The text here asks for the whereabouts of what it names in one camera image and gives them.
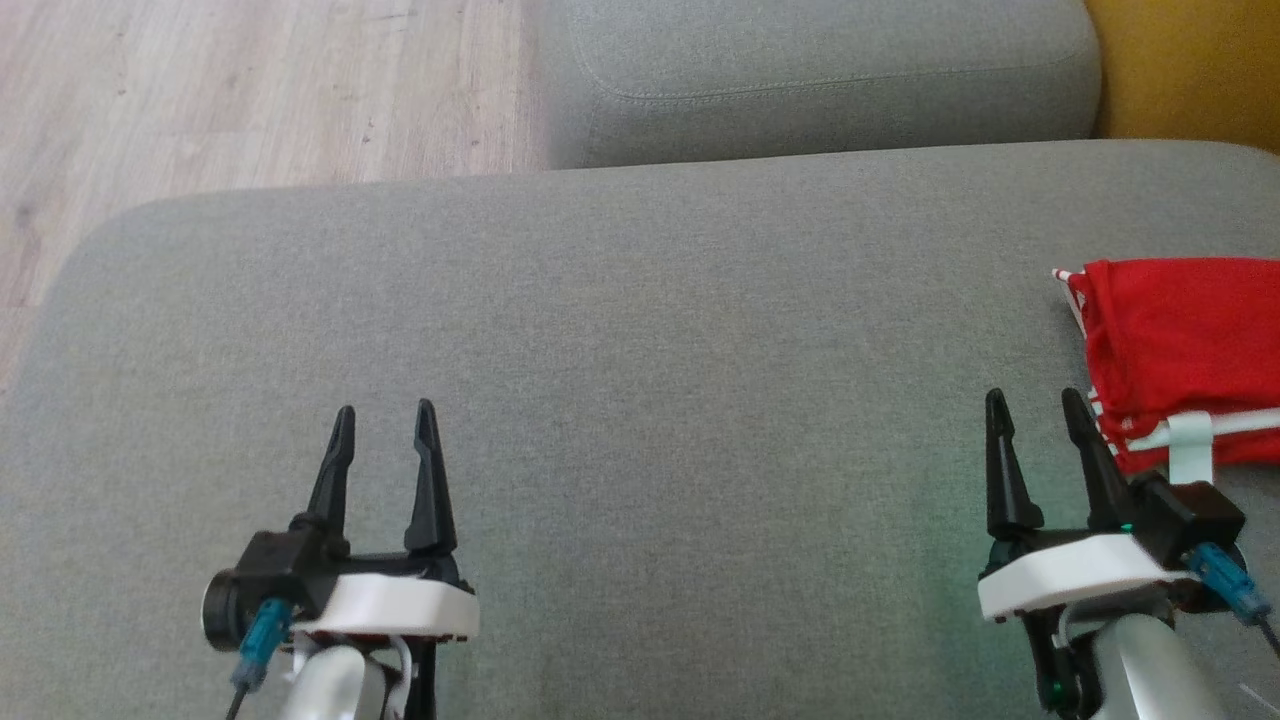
wooden floor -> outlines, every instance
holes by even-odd
[[[225,188],[506,173],[538,0],[0,0],[0,398],[95,225]]]

yellow wall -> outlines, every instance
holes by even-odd
[[[1102,137],[1280,152],[1280,0],[1085,0],[1102,45]]]

gray fabric upholstery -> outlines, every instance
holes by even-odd
[[[1098,141],[131,211],[67,265],[0,419],[0,716],[220,716],[205,582],[306,502],[346,402],[348,536],[398,547],[421,396],[483,602],[443,719],[1037,716],[1021,630],[978,611],[983,395],[1080,523],[1048,269],[1274,256],[1277,200],[1258,151]],[[1276,475],[1222,480],[1272,597]],[[1184,628],[1265,717],[1236,688],[1280,700],[1261,638]]]
[[[548,0],[553,167],[1084,137],[1079,0]]]

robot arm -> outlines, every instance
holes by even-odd
[[[288,642],[294,682],[284,720],[434,720],[435,647],[480,629],[475,591],[460,578],[457,533],[435,410],[419,404],[417,492],[404,552],[352,556],[343,537],[356,414],[338,413],[307,510],[283,533],[261,532],[205,592],[205,637],[241,653],[233,719]],[[398,666],[372,659],[392,650]]]
[[[1225,719],[1174,621],[1176,610],[1233,610],[1268,628],[1270,606],[1238,568],[1244,514],[1210,478],[1170,486],[1147,473],[1126,482],[1079,392],[1062,392],[1062,410],[1091,512],[1085,528],[1044,530],[1005,397],[998,389],[987,396],[995,542],[978,582],[983,616],[1021,620],[1041,706],[1065,720]]]

red fabric bag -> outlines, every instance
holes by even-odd
[[[1098,425],[1124,471],[1167,460],[1165,448],[1132,452],[1126,442],[1172,414],[1280,407],[1280,261],[1098,260],[1064,275],[1085,333]],[[1280,429],[1219,436],[1213,457],[1280,462]]]

